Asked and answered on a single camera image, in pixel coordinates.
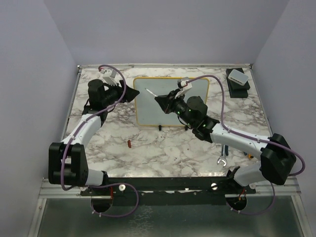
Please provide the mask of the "yellow framed whiteboard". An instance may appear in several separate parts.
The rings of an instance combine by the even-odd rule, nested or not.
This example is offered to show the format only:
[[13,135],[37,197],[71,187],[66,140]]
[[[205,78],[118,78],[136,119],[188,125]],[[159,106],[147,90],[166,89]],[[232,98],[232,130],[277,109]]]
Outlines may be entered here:
[[140,126],[186,126],[189,129],[209,124],[207,90],[209,81],[202,79],[193,88],[186,78],[136,78],[140,94],[135,99],[136,121]]

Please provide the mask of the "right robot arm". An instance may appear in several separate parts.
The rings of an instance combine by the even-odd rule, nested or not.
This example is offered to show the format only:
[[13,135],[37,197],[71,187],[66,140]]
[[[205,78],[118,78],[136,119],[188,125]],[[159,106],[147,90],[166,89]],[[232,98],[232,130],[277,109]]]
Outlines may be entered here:
[[184,100],[176,97],[172,91],[168,95],[156,96],[155,101],[165,114],[175,113],[185,122],[198,139],[209,143],[226,145],[257,158],[253,165],[240,167],[233,171],[233,177],[227,180],[227,188],[238,193],[252,183],[269,181],[283,185],[296,162],[296,157],[283,136],[271,137],[245,134],[225,128],[220,121],[207,115],[207,105],[199,96]]

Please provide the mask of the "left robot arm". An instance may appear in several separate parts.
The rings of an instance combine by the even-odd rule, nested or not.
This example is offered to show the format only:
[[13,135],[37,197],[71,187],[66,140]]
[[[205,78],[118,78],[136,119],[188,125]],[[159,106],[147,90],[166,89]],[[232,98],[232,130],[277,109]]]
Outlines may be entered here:
[[61,142],[49,146],[48,179],[51,184],[92,186],[99,195],[108,191],[107,173],[88,168],[85,148],[106,121],[109,112],[107,108],[114,108],[116,102],[129,103],[139,93],[123,80],[116,85],[109,85],[100,79],[88,83],[88,100],[79,124]]

